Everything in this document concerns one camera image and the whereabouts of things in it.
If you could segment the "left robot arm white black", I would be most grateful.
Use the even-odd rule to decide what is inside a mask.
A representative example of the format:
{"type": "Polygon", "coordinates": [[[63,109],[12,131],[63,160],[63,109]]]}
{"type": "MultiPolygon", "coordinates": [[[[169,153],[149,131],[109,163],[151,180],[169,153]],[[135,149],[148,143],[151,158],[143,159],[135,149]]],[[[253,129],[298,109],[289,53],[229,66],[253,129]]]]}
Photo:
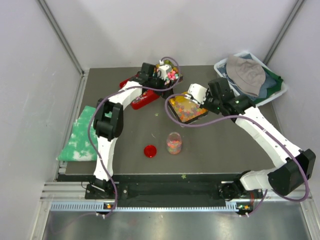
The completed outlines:
{"type": "Polygon", "coordinates": [[[129,78],[118,92],[97,102],[88,126],[93,127],[97,137],[97,146],[93,146],[97,153],[96,167],[94,178],[89,182],[102,198],[109,198],[117,191],[112,180],[113,156],[124,128],[124,110],[147,90],[159,96],[170,95],[180,76],[178,68],[169,64],[168,60],[161,60],[159,65],[144,62],[140,71],[129,78]]]}

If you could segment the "golden tin with star candies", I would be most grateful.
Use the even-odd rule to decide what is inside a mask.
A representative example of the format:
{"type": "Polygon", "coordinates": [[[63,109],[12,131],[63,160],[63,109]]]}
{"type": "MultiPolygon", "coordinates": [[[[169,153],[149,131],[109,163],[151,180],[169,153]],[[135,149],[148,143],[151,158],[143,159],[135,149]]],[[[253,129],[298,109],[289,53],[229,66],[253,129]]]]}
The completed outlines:
{"type": "Polygon", "coordinates": [[[183,96],[172,97],[168,101],[168,107],[175,118],[183,124],[191,124],[209,113],[208,110],[200,108],[196,103],[183,96]]]}

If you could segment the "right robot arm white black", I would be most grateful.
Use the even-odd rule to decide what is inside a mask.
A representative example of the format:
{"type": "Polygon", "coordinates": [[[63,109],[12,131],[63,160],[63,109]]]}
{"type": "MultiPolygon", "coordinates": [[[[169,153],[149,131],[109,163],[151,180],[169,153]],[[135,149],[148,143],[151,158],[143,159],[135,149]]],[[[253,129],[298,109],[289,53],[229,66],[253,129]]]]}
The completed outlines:
{"type": "Polygon", "coordinates": [[[267,153],[274,167],[243,173],[239,182],[233,185],[233,192],[245,198],[252,190],[272,189],[279,196],[286,197],[297,187],[305,185],[305,195],[310,191],[310,179],[316,160],[311,149],[302,150],[286,139],[246,95],[235,96],[228,81],[216,78],[208,82],[202,107],[221,113],[247,132],[267,153]]]}

